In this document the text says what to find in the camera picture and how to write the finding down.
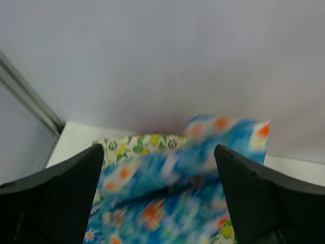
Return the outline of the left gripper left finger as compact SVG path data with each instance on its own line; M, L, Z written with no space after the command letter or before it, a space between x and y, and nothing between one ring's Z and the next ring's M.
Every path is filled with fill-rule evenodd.
M83 243L103 159L95 144L1 185L1 243Z

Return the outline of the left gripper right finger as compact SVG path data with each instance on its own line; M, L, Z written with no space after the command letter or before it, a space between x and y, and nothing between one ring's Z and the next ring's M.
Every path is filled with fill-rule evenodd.
M224 145L214 156L238 243L324 243L324 187Z

